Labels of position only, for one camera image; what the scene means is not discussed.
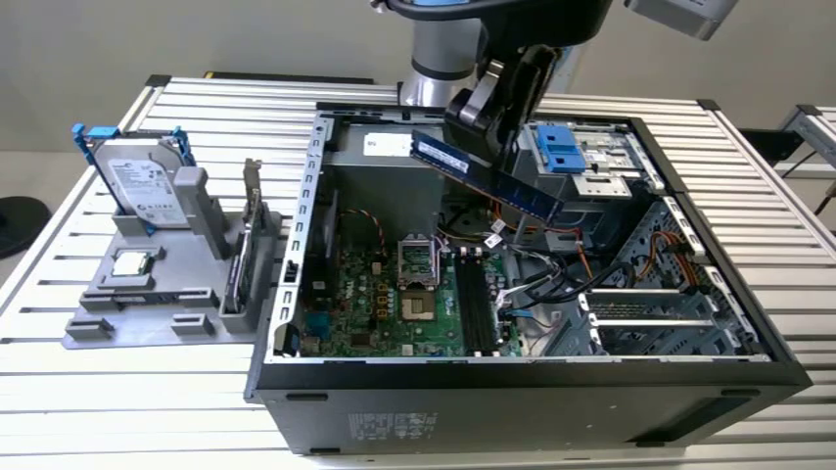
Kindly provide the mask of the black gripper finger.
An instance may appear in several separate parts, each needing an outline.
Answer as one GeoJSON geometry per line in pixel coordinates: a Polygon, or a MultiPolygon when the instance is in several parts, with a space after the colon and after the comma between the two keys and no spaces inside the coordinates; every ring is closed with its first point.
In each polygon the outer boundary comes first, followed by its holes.
{"type": "Polygon", "coordinates": [[[501,126],[509,112],[510,75],[499,61],[490,61],[473,89],[463,88],[445,113],[445,138],[449,143],[489,162],[503,152],[501,126]]]}
{"type": "Polygon", "coordinates": [[[557,50],[549,46],[530,46],[525,49],[515,68],[503,85],[506,92],[503,101],[503,116],[499,125],[499,154],[501,167],[506,168],[513,154],[522,127],[530,120],[546,93],[557,63],[557,50]]]}

